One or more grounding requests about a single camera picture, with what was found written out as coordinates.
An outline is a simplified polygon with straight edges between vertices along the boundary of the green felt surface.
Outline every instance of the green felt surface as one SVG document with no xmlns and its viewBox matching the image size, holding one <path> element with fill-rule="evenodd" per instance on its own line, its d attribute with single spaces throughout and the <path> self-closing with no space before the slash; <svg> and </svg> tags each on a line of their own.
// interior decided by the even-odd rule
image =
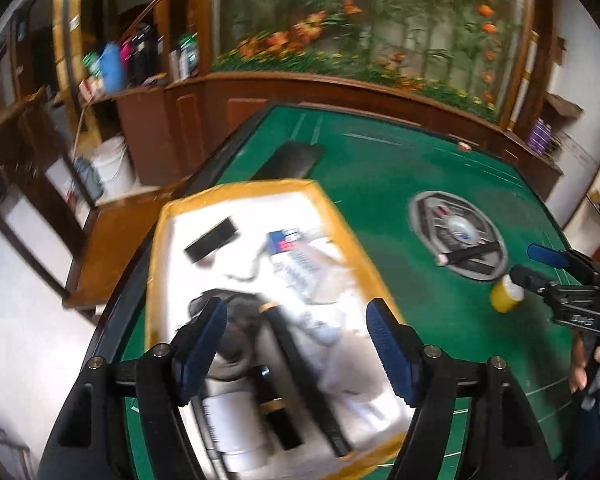
<svg viewBox="0 0 600 480">
<path fill-rule="evenodd" d="M 220 183 L 248 180 L 289 139 L 324 146 L 311 178 L 340 209 L 423 341 L 441 346 L 455 358 L 483 362 L 495 354 L 503 356 L 528 395 L 552 456 L 557 456 L 570 401 L 568 330 L 553 325 L 548 307 L 530 294 L 508 314 L 494 311 L 488 300 L 493 283 L 472 281 L 435 266 L 408 222 L 408 203 L 417 193 L 441 190 L 459 195 L 497 226 L 509 251 L 509 265 L 524 263 L 569 283 L 565 272 L 526 257 L 526 247 L 532 242 L 555 249 L 564 245 L 541 202 L 518 173 L 490 156 L 460 152 L 453 142 L 404 126 L 336 112 L 278 107 L 238 152 Z M 143 318 L 136 324 L 124 358 L 142 353 L 142 330 Z M 440 479 L 455 475 L 466 407 L 466 399 L 459 399 Z M 128 408 L 138 476 L 150 480 L 139 417 Z M 385 478 L 389 469 L 378 467 L 369 478 Z"/>
</svg>

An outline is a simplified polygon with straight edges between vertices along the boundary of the black rectangular object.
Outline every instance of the black rectangular object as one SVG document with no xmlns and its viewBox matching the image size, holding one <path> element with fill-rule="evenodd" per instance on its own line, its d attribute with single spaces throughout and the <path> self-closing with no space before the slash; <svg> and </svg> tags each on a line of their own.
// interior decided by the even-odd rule
<svg viewBox="0 0 600 480">
<path fill-rule="evenodd" d="M 318 163 L 324 147 L 288 140 L 269 157 L 251 180 L 276 180 L 279 178 L 304 178 Z"/>
<path fill-rule="evenodd" d="M 276 434 L 283 449 L 293 449 L 302 444 L 302 439 L 285 409 L 285 402 L 278 393 L 269 377 L 269 368 L 258 365 L 249 370 L 249 377 L 256 389 L 256 399 L 260 412 Z"/>
<path fill-rule="evenodd" d="M 265 310 L 262 307 L 260 309 L 264 318 L 269 322 L 280 353 L 314 423 L 327 439 L 333 454 L 338 458 L 346 457 L 353 448 L 342 432 L 325 395 L 318 389 L 315 376 L 302 358 L 286 325 L 286 320 L 280 312 L 280 307 L 275 305 Z"/>
<path fill-rule="evenodd" d="M 184 249 L 185 254 L 193 262 L 199 262 L 202 258 L 211 254 L 216 249 L 227 245 L 237 233 L 237 229 L 230 218 L 225 218 L 209 232 L 202 235 L 198 240 Z"/>
</svg>

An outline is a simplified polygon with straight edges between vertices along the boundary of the round disc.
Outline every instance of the round disc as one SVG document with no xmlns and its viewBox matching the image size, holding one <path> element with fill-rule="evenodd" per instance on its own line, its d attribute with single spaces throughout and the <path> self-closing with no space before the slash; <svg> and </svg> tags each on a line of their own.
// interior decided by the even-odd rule
<svg viewBox="0 0 600 480">
<path fill-rule="evenodd" d="M 464 198 L 444 191 L 418 193 L 409 203 L 409 218 L 411 228 L 434 256 L 499 243 L 497 251 L 447 266 L 453 272 L 488 282 L 506 269 L 507 248 L 500 232 L 487 215 Z"/>
</svg>

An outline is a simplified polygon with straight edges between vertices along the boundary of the blue jeans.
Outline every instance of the blue jeans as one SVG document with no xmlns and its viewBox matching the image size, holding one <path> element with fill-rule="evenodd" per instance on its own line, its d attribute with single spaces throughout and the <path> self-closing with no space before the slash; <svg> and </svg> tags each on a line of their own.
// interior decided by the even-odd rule
<svg viewBox="0 0 600 480">
<path fill-rule="evenodd" d="M 590 412 L 580 408 L 581 400 L 582 394 L 573 397 L 577 409 L 568 456 L 568 480 L 584 480 L 600 450 L 600 400 Z"/>
</svg>

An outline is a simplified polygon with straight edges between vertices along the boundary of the blue bottle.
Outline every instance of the blue bottle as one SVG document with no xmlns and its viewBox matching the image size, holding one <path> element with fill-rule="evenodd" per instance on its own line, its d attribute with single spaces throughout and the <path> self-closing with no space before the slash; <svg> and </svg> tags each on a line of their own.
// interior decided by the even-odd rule
<svg viewBox="0 0 600 480">
<path fill-rule="evenodd" d="M 120 92 L 126 88 L 126 74 L 120 59 L 120 48 L 115 43 L 107 43 L 100 56 L 100 70 L 107 94 Z"/>
</svg>

